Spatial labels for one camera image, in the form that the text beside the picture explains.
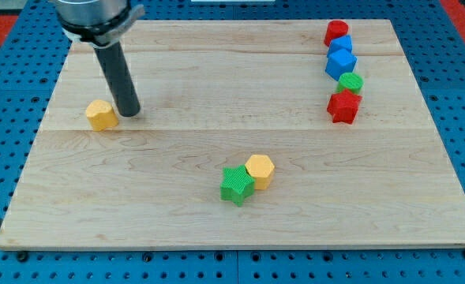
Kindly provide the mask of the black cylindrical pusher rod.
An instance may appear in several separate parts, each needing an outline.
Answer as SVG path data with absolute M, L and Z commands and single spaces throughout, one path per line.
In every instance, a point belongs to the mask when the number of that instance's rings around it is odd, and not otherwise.
M 137 115 L 141 105 L 120 42 L 94 51 L 120 115 Z

